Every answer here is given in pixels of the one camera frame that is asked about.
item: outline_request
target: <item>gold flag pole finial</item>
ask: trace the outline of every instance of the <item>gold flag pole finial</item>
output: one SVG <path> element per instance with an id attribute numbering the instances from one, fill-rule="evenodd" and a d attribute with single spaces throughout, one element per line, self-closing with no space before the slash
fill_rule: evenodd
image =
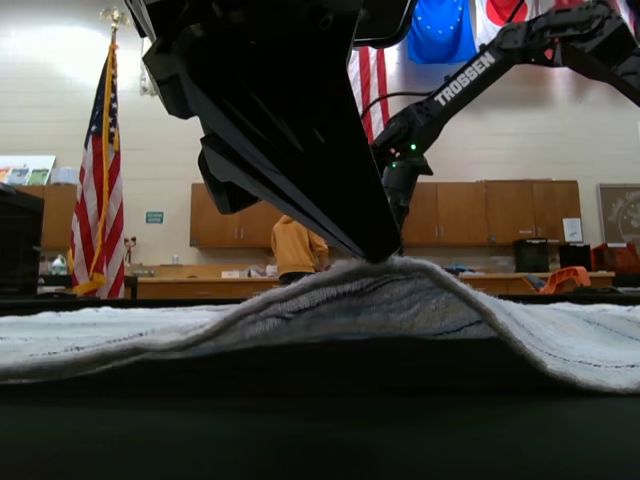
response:
<path id="1" fill-rule="evenodd" d="M 112 43 L 115 43 L 116 34 L 118 33 L 118 29 L 120 27 L 131 26 L 131 18 L 129 18 L 129 16 L 123 11 L 121 11 L 118 7 L 105 8 L 102 12 L 100 12 L 100 18 L 111 21 L 111 42 Z"/>

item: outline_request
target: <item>american flag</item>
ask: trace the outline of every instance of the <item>american flag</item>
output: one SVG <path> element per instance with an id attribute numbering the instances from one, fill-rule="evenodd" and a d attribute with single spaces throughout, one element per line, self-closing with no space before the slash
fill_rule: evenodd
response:
<path id="1" fill-rule="evenodd" d="M 358 110 L 387 94 L 387 65 L 384 50 L 362 47 L 354 50 L 349 59 L 349 79 Z M 389 121 L 389 101 L 382 100 L 365 115 L 362 124 L 372 143 Z"/>
<path id="2" fill-rule="evenodd" d="M 93 103 L 71 225 L 74 292 L 100 298 L 124 293 L 116 48 L 112 41 Z"/>

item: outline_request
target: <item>black monitor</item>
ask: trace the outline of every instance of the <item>black monitor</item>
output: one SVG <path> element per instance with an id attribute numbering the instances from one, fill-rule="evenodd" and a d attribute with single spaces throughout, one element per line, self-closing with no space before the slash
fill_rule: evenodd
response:
<path id="1" fill-rule="evenodd" d="M 549 271 L 549 243 L 546 238 L 531 238 L 513 242 L 516 272 L 546 273 Z"/>
<path id="2" fill-rule="evenodd" d="M 584 267 L 587 272 L 593 270 L 591 263 L 591 246 L 589 245 L 560 245 L 560 267 Z"/>
<path id="3" fill-rule="evenodd" d="M 38 292 L 44 200 L 0 184 L 0 298 Z"/>

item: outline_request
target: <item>bulletin board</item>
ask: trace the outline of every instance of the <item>bulletin board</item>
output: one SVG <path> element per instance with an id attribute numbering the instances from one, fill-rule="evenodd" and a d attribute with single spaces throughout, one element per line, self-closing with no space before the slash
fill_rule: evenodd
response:
<path id="1" fill-rule="evenodd" d="M 46 185 L 55 155 L 0 155 L 0 183 Z"/>
<path id="2" fill-rule="evenodd" d="M 640 250 L 640 184 L 600 184 L 598 194 L 605 243 L 633 243 Z"/>

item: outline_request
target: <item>person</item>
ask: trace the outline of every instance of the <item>person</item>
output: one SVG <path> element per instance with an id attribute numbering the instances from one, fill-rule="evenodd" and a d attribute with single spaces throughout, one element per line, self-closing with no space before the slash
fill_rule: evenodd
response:
<path id="1" fill-rule="evenodd" d="M 282 286 L 315 272 L 323 272 L 328 266 L 329 247 L 326 242 L 287 215 L 278 220 L 271 231 L 271 249 L 276 257 Z"/>

